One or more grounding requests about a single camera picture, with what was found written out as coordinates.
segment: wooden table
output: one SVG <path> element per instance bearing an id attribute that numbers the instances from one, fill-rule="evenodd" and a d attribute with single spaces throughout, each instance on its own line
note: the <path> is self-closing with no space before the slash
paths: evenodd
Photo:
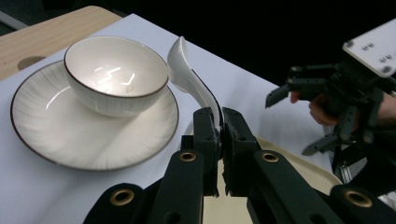
<path id="1" fill-rule="evenodd" d="M 0 80 L 120 19 L 101 7 L 84 7 L 0 36 Z"/>

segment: ceramic spoon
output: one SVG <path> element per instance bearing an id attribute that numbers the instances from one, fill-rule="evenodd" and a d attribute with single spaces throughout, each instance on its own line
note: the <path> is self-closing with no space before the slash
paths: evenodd
<path id="1" fill-rule="evenodd" d="M 187 61 L 186 40 L 181 36 L 168 52 L 169 79 L 181 91 L 189 93 L 200 105 L 210 107 L 215 128 L 220 131 L 222 115 L 213 93 L 191 69 Z"/>

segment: white table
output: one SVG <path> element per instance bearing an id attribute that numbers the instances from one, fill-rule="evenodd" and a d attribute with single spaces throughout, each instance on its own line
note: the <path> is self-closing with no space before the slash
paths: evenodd
<path id="1" fill-rule="evenodd" d="M 134 14 L 94 35 L 117 35 L 137 40 L 156 50 L 165 59 L 168 50 L 178 39 L 178 36 Z M 285 99 L 265 109 L 265 98 L 276 85 L 190 42 L 187 48 L 191 67 L 216 95 L 220 105 L 241 112 L 255 135 L 298 156 L 301 156 L 307 145 L 323 137 L 322 127 L 309 115 L 307 102 L 292 105 L 289 99 Z M 161 178 L 171 155 L 179 150 L 181 135 L 191 133 L 192 113 L 199 106 L 190 95 L 180 92 L 169 83 L 177 99 L 179 124 L 165 149 L 148 161 L 134 167 L 101 173 L 57 166 L 38 157 L 13 130 L 10 103 L 15 90 L 29 75 L 49 63 L 61 60 L 64 51 L 0 82 L 0 223 L 82 223 L 106 189 L 124 182 L 145 188 Z M 265 66 L 264 58 L 250 57 L 251 60 L 262 61 Z M 327 153 L 317 153 L 304 159 L 331 171 Z"/>

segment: ceramic bowl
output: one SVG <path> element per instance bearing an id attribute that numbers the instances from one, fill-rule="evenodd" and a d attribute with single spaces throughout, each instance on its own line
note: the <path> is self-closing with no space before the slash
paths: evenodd
<path id="1" fill-rule="evenodd" d="M 116 36 L 87 37 L 64 55 L 67 79 L 88 108 L 110 117 L 136 116 L 166 91 L 168 68 L 153 49 Z"/>

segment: dishware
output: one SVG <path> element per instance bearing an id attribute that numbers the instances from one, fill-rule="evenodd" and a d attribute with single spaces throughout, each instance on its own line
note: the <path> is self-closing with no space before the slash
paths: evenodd
<path id="1" fill-rule="evenodd" d="M 111 117 L 139 115 L 166 91 L 168 69 L 149 47 L 116 36 L 92 36 L 64 55 L 67 79 L 78 99 Z"/>
<path id="2" fill-rule="evenodd" d="M 222 114 L 219 103 L 206 84 L 192 70 L 187 56 L 186 39 L 181 36 L 168 52 L 169 79 L 179 90 L 189 93 L 200 107 L 212 109 L 215 128 L 220 131 Z"/>
<path id="3" fill-rule="evenodd" d="M 14 94 L 11 120 L 20 139 L 43 158 L 80 170 L 115 170 L 155 155 L 172 138 L 177 102 L 165 88 L 139 116 L 112 118 L 83 105 L 59 61 L 26 78 Z"/>

